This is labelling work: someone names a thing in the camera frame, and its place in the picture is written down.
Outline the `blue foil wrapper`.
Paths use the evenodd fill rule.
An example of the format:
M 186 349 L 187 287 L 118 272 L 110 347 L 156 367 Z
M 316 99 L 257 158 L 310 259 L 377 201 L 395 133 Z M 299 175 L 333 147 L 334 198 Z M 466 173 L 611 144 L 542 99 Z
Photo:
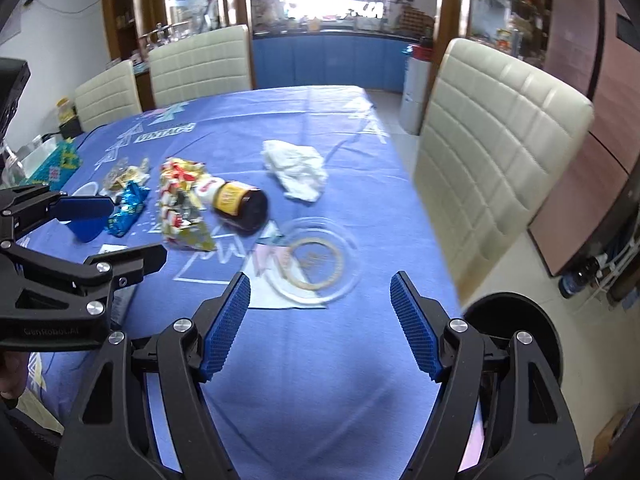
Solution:
M 120 194 L 115 210 L 107 219 L 105 231 L 111 236 L 124 237 L 144 211 L 149 194 L 150 189 L 146 186 L 129 181 Z

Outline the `yellow white snack wrapper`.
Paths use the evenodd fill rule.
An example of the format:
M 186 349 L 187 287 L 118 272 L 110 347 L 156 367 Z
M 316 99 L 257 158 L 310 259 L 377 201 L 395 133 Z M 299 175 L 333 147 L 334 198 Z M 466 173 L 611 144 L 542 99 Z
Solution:
M 150 160 L 147 157 L 143 157 L 139 165 L 130 165 L 126 158 L 119 159 L 103 178 L 101 193 L 115 197 L 126 188 L 129 182 L 145 185 L 150 178 L 150 166 Z

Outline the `red yellow checkered snack bag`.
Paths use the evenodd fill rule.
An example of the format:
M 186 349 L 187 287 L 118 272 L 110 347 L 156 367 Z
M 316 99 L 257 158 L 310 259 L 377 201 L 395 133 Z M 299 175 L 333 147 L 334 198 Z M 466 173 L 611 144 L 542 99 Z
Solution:
M 208 176 L 205 165 L 179 157 L 168 157 L 160 166 L 158 221 L 166 242 L 198 252 L 214 252 L 196 186 Z

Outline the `brown glass medicine bottle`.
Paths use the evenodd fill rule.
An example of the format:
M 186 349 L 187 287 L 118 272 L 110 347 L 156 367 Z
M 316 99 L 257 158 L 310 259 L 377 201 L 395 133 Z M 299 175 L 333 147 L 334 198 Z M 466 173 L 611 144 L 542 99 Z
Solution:
M 260 188 L 204 174 L 196 181 L 195 193 L 223 222 L 241 232 L 255 233 L 267 221 L 268 197 Z

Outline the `clear plastic lid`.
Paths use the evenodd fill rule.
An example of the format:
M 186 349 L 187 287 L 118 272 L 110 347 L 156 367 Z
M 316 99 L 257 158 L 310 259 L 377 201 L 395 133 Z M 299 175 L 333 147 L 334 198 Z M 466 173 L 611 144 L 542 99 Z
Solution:
M 305 308 L 325 307 L 347 295 L 361 274 L 356 240 L 324 217 L 297 218 L 261 237 L 254 266 L 278 296 Z

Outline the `blue plastic cup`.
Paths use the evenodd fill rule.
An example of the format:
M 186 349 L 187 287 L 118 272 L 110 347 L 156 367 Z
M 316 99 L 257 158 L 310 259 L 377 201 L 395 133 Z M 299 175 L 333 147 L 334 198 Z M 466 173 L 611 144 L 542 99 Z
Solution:
M 63 222 L 63 226 L 66 226 L 73 233 L 76 240 L 81 243 L 89 243 L 97 238 L 104 231 L 106 224 L 107 218 L 89 218 Z

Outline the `white trash bin red lid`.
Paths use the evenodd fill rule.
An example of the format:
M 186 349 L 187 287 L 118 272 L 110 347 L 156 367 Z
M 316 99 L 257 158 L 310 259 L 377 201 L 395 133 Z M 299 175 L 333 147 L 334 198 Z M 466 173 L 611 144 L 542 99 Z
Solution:
M 407 62 L 399 123 L 406 133 L 418 134 L 427 98 L 432 49 L 420 44 L 410 44 L 405 50 L 405 54 Z

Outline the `cream chair far left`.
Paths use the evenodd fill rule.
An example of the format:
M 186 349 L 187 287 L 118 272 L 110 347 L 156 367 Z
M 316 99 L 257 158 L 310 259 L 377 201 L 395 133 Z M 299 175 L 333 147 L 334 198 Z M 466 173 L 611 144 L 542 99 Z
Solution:
M 134 64 L 122 61 L 76 88 L 74 104 L 83 132 L 142 113 Z

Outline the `cream chair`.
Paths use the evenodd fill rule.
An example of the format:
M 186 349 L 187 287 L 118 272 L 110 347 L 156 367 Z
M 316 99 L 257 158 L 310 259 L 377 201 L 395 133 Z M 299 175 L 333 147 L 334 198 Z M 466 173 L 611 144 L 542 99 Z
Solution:
M 593 119 L 590 99 L 555 76 L 479 42 L 450 41 L 413 184 L 462 304 L 527 229 Z
M 74 104 L 83 132 L 142 113 L 134 64 L 122 61 L 76 88 Z
M 149 69 L 157 107 L 250 90 L 248 28 L 235 25 L 165 44 L 149 53 Z

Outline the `blue water jug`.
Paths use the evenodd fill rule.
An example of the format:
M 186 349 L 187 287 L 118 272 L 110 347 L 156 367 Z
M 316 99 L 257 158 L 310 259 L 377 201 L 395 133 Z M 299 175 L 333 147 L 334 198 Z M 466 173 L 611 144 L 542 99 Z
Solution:
M 563 298 L 568 299 L 581 292 L 597 276 L 598 272 L 608 262 L 608 256 L 588 256 L 577 260 L 559 280 L 559 291 Z

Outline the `cream chair far middle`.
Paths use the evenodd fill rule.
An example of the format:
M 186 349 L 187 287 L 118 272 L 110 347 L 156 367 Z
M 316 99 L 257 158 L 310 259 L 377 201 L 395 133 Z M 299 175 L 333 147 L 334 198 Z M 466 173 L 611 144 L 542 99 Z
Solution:
M 149 69 L 157 107 L 250 90 L 248 28 L 235 25 L 165 44 L 149 53 Z

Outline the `blue printed tablecloth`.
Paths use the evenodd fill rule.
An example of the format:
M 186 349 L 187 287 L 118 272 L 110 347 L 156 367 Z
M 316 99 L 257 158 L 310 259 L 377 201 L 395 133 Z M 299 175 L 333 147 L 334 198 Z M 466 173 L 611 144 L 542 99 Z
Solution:
M 450 314 L 460 304 L 435 231 L 366 94 L 356 87 L 240 92 L 103 127 L 68 184 L 105 157 L 170 156 L 263 190 L 245 235 L 206 217 L 213 252 L 169 246 L 134 294 L 125 333 L 159 333 L 219 296 L 235 273 L 250 306 L 202 393 L 243 479 L 397 479 L 438 387 L 419 370 L 390 303 L 406 272 Z

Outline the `crumpled white tissue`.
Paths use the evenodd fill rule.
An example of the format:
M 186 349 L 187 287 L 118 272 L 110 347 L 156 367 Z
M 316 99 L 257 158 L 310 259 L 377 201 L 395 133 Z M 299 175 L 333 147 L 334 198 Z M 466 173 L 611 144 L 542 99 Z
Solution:
M 262 159 L 290 200 L 315 203 L 326 188 L 329 176 L 324 158 L 312 146 L 265 140 Z

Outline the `cream chair right side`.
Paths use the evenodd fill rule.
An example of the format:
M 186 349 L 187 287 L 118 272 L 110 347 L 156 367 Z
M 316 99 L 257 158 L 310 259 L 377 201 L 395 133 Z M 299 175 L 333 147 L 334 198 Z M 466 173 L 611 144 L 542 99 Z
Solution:
M 413 184 L 462 304 L 527 229 L 593 119 L 590 99 L 555 76 L 479 42 L 450 41 Z

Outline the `blue kitchen cabinet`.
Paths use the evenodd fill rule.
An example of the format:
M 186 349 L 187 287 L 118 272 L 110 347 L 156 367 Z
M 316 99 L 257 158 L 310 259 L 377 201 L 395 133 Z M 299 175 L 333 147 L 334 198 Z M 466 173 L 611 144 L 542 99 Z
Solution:
M 358 86 L 400 93 L 408 38 L 364 32 L 315 32 L 253 38 L 259 89 L 293 86 Z

